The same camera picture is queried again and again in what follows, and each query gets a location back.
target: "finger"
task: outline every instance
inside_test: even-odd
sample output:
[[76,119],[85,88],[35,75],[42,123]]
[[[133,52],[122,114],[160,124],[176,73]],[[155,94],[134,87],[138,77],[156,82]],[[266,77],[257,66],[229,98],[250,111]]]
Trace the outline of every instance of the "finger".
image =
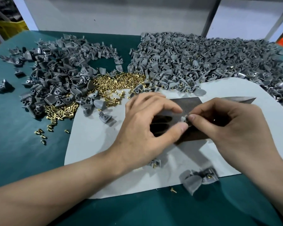
[[211,139],[214,139],[218,132],[220,132],[222,127],[212,124],[207,119],[203,118],[200,115],[191,114],[188,116],[189,121],[194,125],[198,130],[202,131]]
[[149,92],[149,93],[138,94],[138,95],[134,96],[133,98],[131,98],[126,103],[126,105],[125,105],[126,113],[132,109],[133,105],[140,104],[141,102],[147,100],[148,98],[150,98],[152,96],[166,97],[165,95],[163,95],[161,93],[157,93],[157,92]]
[[221,98],[213,98],[203,104],[196,106],[189,114],[212,114],[229,115],[231,110],[239,107],[239,102],[232,102]]
[[177,124],[173,125],[166,133],[164,133],[160,137],[155,138],[155,147],[158,149],[165,149],[167,146],[176,142],[187,129],[187,123],[178,122]]
[[162,93],[157,93],[157,92],[141,93],[141,94],[139,94],[139,96],[136,98],[136,100],[132,104],[131,109],[136,107],[136,106],[139,106],[141,103],[147,101],[149,98],[154,97],[154,96],[155,97],[162,97],[162,98],[166,97]]
[[178,104],[166,98],[150,98],[140,107],[143,107],[141,113],[151,121],[162,110],[172,110],[174,113],[182,113],[182,109]]

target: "person's left hand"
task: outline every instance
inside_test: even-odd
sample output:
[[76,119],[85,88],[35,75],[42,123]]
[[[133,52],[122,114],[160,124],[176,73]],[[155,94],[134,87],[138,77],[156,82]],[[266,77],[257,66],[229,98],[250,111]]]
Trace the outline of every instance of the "person's left hand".
[[110,151],[126,166],[126,171],[142,167],[151,162],[170,144],[176,142],[188,125],[179,122],[160,137],[154,137],[150,124],[156,114],[167,109],[182,113],[175,102],[161,93],[142,93],[126,103],[126,117]]

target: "white paper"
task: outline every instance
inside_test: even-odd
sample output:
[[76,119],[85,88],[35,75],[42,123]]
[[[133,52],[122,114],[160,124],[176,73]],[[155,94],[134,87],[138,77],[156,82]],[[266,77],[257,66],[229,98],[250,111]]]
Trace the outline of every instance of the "white paper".
[[283,2],[221,0],[207,38],[263,39],[283,14]]
[[[214,97],[257,97],[253,104],[262,109],[277,149],[283,157],[283,107],[260,86],[245,79],[228,78],[202,83],[201,88],[207,91],[206,95],[200,97],[202,102]],[[162,92],[170,99],[182,98],[184,95],[178,91]],[[121,105],[104,111],[105,114],[113,116],[114,120],[109,125],[99,120],[97,110],[86,118],[82,109],[78,109],[66,151],[65,165],[91,157],[112,145],[125,117],[125,103],[128,101],[126,97]],[[134,170],[112,182],[91,198],[132,194],[181,184],[180,176],[187,170],[199,171],[209,166],[216,169],[219,177],[239,174],[222,158],[211,140],[188,141],[179,146],[171,145],[158,158],[162,161],[162,168],[153,169],[144,166]]]

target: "yellow container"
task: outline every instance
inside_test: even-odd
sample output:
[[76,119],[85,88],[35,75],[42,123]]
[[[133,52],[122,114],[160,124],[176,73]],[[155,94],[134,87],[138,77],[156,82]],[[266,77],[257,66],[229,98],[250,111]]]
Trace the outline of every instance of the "yellow container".
[[6,22],[0,20],[0,35],[4,40],[13,37],[23,30],[29,30],[24,20],[19,22]]

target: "forearm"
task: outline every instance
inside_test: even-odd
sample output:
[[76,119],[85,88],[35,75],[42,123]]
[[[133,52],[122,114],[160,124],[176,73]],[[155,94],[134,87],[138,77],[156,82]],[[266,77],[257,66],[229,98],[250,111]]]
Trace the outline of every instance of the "forearm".
[[0,187],[0,225],[47,225],[122,175],[113,152]]
[[283,160],[260,166],[248,177],[283,215]]

